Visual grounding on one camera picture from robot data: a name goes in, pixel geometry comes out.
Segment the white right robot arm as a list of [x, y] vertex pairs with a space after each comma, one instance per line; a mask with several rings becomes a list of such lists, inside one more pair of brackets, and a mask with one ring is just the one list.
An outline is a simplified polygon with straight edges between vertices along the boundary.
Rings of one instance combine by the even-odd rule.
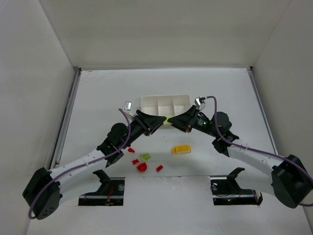
[[313, 181], [297, 156], [281, 157], [253, 151], [230, 131], [232, 123], [226, 113], [217, 112], [209, 119], [193, 105], [185, 113], [171, 117], [168, 121], [183, 132], [189, 133], [196, 129], [214, 137], [212, 144], [217, 152], [262, 172], [260, 178], [242, 177], [235, 180], [234, 184], [238, 187], [274, 195], [283, 205], [292, 209], [299, 206], [313, 189]]

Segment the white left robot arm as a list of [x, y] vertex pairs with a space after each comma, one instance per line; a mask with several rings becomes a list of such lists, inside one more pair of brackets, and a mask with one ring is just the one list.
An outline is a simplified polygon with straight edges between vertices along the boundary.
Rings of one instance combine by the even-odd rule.
[[102, 170], [123, 157], [141, 135], [149, 136], [163, 125], [166, 117], [148, 115], [140, 110], [127, 123], [116, 123], [105, 140], [87, 155], [59, 168], [41, 167], [32, 175], [22, 196], [29, 206], [28, 218], [42, 220], [53, 213], [65, 198], [65, 190], [90, 173]]

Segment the light green lego block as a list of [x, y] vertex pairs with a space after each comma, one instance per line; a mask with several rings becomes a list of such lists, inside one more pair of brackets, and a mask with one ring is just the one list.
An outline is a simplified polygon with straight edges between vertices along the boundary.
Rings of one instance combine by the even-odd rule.
[[164, 128], [168, 128], [170, 127], [172, 124], [168, 121], [170, 118], [172, 118], [173, 116], [172, 115], [168, 115], [166, 116], [166, 120], [163, 122], [163, 127]]

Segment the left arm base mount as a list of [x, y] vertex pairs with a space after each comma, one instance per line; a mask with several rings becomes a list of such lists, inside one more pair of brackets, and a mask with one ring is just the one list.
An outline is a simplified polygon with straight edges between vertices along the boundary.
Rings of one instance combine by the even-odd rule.
[[79, 196], [78, 206], [123, 206], [125, 178], [110, 178], [103, 170], [95, 171], [93, 176], [100, 185]]

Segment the red small lego brick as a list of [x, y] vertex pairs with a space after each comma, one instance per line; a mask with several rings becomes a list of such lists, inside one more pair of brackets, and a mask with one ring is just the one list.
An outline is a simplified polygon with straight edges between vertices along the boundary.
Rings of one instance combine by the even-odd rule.
[[162, 169], [163, 169], [163, 166], [160, 165], [160, 166], [158, 166], [158, 167], [156, 168], [156, 171], [157, 171], [157, 172], [160, 172]]

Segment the yellow lego brick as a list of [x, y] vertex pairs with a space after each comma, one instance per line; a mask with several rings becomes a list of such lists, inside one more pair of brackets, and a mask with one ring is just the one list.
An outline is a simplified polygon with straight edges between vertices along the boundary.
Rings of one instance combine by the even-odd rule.
[[179, 145], [172, 148], [173, 155], [189, 154], [191, 152], [191, 146], [189, 145]]

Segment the light green lego plate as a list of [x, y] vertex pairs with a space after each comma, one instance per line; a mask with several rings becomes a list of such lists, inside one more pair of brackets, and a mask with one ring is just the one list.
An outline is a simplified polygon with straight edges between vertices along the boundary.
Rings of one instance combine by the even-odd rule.
[[140, 159], [142, 162], [147, 162], [152, 158], [152, 156], [149, 153], [144, 153], [140, 155]]

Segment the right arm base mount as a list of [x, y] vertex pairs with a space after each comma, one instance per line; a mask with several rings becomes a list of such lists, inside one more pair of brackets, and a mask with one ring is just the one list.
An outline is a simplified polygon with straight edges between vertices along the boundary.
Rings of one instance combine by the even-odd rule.
[[210, 190], [214, 206], [261, 205], [262, 193], [241, 188], [236, 182], [236, 178], [244, 170], [244, 168], [238, 167], [228, 175], [210, 178]]

